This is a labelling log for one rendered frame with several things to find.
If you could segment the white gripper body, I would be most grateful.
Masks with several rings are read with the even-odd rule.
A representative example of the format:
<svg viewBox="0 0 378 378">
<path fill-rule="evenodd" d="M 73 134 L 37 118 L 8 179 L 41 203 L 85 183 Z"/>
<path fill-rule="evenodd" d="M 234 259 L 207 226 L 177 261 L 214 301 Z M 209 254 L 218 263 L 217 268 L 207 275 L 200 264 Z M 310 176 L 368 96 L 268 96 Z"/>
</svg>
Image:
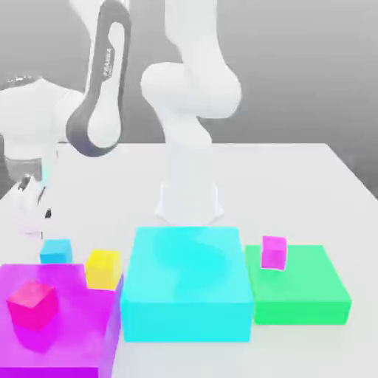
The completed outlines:
<svg viewBox="0 0 378 378">
<path fill-rule="evenodd" d="M 46 187 L 39 182 L 19 182 L 16 189 L 16 227 L 26 236 L 44 236 L 52 208 L 44 203 Z"/>
</svg>

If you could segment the small cyan cube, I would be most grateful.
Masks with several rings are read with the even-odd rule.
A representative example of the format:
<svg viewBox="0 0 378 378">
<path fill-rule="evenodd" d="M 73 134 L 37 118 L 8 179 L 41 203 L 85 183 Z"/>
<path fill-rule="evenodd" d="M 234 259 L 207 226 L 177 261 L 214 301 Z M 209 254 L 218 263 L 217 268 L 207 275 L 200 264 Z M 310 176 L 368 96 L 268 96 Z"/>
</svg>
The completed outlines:
<svg viewBox="0 0 378 378">
<path fill-rule="evenodd" d="M 72 263 L 72 245 L 69 239 L 47 239 L 40 251 L 42 264 Z"/>
</svg>

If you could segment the small yellow cube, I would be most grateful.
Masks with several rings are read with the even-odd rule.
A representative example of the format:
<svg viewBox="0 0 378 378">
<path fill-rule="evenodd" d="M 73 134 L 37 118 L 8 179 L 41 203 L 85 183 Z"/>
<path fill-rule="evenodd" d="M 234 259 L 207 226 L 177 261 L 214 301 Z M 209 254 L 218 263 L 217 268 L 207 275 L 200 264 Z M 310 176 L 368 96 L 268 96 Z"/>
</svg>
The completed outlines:
<svg viewBox="0 0 378 378">
<path fill-rule="evenodd" d="M 116 250 L 92 250 L 85 264 L 89 289 L 115 291 L 122 275 L 121 254 Z"/>
</svg>

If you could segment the small pink cube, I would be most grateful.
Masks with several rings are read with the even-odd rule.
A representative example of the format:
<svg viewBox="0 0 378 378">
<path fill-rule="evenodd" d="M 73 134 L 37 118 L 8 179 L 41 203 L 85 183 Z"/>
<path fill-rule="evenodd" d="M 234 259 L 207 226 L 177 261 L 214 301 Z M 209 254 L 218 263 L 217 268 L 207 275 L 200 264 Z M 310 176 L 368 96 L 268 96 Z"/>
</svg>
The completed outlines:
<svg viewBox="0 0 378 378">
<path fill-rule="evenodd" d="M 58 313 L 57 289 L 40 281 L 26 281 L 6 299 L 12 323 L 40 331 Z"/>
</svg>

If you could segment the small magenta cube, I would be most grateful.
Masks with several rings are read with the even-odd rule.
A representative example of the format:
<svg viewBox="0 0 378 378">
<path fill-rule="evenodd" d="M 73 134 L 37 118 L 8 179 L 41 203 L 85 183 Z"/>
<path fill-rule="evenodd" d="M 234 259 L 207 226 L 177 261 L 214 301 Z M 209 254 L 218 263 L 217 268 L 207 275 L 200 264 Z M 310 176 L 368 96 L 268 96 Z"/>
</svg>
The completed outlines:
<svg viewBox="0 0 378 378">
<path fill-rule="evenodd" d="M 278 236 L 263 236 L 261 268 L 284 271 L 287 261 L 287 240 Z"/>
</svg>

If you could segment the large magenta box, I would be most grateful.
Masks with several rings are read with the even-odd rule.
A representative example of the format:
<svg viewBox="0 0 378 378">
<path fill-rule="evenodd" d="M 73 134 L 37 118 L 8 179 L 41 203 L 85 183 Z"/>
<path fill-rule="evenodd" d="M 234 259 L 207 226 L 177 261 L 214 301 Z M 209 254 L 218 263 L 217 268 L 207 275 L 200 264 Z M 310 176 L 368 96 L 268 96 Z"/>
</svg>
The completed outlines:
<svg viewBox="0 0 378 378">
<path fill-rule="evenodd" d="M 13 324 L 7 306 L 28 281 L 58 295 L 58 313 L 40 331 Z M 88 288 L 81 264 L 0 266 L 0 378 L 111 378 L 122 288 Z"/>
</svg>

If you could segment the large cyan box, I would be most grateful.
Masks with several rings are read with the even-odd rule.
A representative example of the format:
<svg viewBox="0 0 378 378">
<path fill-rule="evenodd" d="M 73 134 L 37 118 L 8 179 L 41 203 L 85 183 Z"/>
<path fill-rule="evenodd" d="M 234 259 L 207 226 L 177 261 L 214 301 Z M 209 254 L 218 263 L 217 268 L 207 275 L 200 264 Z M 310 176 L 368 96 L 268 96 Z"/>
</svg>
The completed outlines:
<svg viewBox="0 0 378 378">
<path fill-rule="evenodd" d="M 254 301 L 236 227 L 138 227 L 120 300 L 134 343 L 247 343 Z"/>
</svg>

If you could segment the large green box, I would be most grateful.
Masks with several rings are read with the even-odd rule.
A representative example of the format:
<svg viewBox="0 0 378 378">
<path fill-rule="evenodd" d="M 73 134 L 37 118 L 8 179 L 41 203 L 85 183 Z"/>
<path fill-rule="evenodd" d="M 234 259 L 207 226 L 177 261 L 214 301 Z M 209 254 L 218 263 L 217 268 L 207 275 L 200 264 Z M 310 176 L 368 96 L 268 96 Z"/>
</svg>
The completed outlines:
<svg viewBox="0 0 378 378">
<path fill-rule="evenodd" d="M 288 246 L 284 271 L 261 268 L 261 247 L 245 247 L 256 325 L 344 325 L 351 296 L 319 244 Z"/>
</svg>

